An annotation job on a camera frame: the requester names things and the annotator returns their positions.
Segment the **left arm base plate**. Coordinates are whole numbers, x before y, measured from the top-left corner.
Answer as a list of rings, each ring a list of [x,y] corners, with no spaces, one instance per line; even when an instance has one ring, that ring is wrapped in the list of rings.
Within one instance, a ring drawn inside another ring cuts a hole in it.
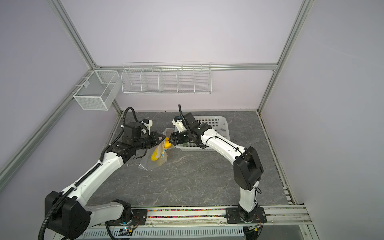
[[[147,209],[124,210],[119,224],[122,226],[144,226],[148,215]]]

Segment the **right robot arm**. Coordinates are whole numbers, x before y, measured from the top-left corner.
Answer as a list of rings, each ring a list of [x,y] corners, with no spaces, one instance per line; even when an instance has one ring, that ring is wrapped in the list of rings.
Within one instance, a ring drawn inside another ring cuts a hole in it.
[[[179,115],[173,119],[177,131],[171,134],[169,142],[174,146],[192,143],[201,149],[211,148],[225,157],[233,166],[233,177],[240,187],[237,219],[245,223],[253,220],[264,223],[264,209],[257,201],[264,168],[257,150],[226,140],[213,127],[196,120],[192,113],[183,114],[181,105],[178,108]]]

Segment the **white mesh wall box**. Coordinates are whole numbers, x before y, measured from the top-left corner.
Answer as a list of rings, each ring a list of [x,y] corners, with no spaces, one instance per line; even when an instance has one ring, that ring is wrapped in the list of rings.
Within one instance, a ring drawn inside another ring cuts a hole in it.
[[[74,93],[74,98],[83,110],[107,111],[121,86],[118,71],[94,70]]]

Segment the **yellow lemon front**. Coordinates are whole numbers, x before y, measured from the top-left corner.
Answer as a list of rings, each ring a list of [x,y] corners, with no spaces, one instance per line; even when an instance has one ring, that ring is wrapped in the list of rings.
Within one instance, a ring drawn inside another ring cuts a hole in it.
[[[173,148],[173,145],[169,142],[168,139],[166,139],[164,142],[164,149],[171,149],[171,148]]]

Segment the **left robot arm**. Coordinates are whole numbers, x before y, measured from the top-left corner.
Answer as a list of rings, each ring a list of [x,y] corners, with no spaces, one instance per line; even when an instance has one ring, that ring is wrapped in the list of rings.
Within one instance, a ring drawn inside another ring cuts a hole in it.
[[[98,224],[118,221],[130,225],[136,218],[131,204],[122,200],[87,206],[95,191],[129,159],[136,158],[137,151],[155,148],[166,139],[165,135],[151,131],[151,120],[138,120],[132,107],[125,109],[122,120],[120,133],[102,150],[97,163],[64,190],[52,191],[46,196],[45,218],[38,233],[39,240],[45,238],[47,229],[62,235],[64,240],[74,240]]]

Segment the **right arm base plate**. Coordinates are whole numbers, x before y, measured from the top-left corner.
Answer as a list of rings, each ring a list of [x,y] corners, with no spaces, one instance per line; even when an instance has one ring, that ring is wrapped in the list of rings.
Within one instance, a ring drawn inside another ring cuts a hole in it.
[[[256,206],[249,213],[240,206],[226,208],[225,211],[228,224],[264,224],[267,222],[265,210],[260,206]]]

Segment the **clear zip top bag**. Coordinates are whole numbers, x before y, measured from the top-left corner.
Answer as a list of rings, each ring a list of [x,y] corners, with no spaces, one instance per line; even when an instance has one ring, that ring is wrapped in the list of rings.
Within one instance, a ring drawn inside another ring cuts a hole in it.
[[[157,167],[160,167],[167,161],[167,150],[175,148],[175,146],[169,142],[171,133],[174,131],[175,130],[171,128],[167,128],[163,131],[163,135],[165,135],[166,138],[159,145],[148,150],[139,164],[139,169],[151,171]]]

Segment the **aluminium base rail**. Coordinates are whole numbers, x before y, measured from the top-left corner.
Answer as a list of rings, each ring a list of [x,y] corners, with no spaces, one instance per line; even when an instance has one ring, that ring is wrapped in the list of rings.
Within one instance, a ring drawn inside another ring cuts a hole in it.
[[[67,234],[79,235],[86,229],[109,222],[119,225],[124,210],[147,209],[146,224],[182,225],[195,223],[201,225],[225,225],[226,208],[218,207],[178,207],[178,208],[132,208],[129,204],[112,202],[107,205],[83,207],[74,204],[72,207],[63,206],[53,216],[53,223],[59,224],[60,229]],[[311,224],[312,220],[304,206],[264,206],[267,222],[264,224]]]

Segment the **white vent grille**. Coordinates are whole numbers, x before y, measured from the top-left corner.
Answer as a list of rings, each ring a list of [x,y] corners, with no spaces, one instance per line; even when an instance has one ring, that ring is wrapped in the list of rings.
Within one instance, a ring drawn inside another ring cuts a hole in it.
[[[244,237],[242,227],[190,227],[190,228],[137,228],[130,232],[127,227],[113,228],[115,239],[191,239],[215,237]]]

